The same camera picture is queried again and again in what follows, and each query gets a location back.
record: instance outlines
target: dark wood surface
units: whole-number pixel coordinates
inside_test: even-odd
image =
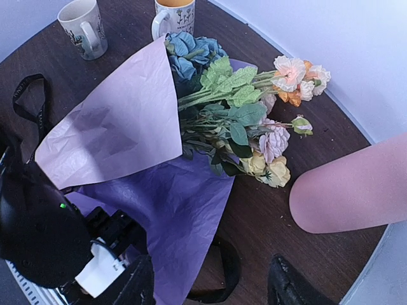
[[[0,123],[25,139],[28,157],[36,144],[36,127],[11,109],[11,95],[25,76],[43,73],[52,81],[52,123],[58,123],[123,61],[151,41],[153,0],[99,0],[109,49],[100,59],[86,62],[71,46],[59,24],[34,36],[1,65]],[[215,37],[231,58],[273,68],[279,52],[206,0],[197,0],[196,36]],[[25,103],[38,109],[41,90],[30,90]],[[285,153],[293,180],[301,173],[368,145],[350,120],[326,96],[315,97],[299,109],[277,104],[273,117],[292,120],[304,114],[314,125],[314,136],[293,135]],[[293,222],[288,207],[290,186],[272,189],[250,177],[238,177],[219,226],[242,258],[242,279],[225,304],[266,304],[266,275],[273,254],[284,254],[323,293],[339,301],[369,259],[383,227],[340,234],[312,235]],[[219,262],[209,255],[195,288],[221,287]]]

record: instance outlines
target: mug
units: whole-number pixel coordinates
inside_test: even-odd
[[[96,0],[75,0],[58,14],[58,21],[82,58],[93,60],[107,50],[99,7]]]
[[[182,31],[193,35],[195,0],[155,0],[155,11],[151,25],[154,40],[167,33]]]

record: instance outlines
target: cable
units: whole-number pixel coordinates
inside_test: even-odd
[[[113,252],[113,250],[106,245],[105,243],[101,242],[100,240],[91,240],[90,243],[94,243],[95,245],[101,246],[103,248],[105,248],[107,251],[109,251],[109,253],[113,256],[114,259],[119,260],[118,256]]]

